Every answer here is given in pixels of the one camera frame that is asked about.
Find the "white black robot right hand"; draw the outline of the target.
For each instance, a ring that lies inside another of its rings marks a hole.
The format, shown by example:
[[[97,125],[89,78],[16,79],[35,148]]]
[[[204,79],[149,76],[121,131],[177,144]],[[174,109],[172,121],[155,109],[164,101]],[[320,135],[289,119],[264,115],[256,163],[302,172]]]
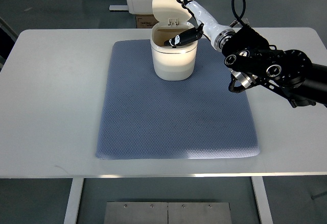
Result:
[[[235,34],[230,26],[219,24],[199,3],[194,0],[176,0],[195,18],[198,26],[166,40],[164,46],[176,48],[199,40],[205,36],[212,47],[222,51],[224,44]]]

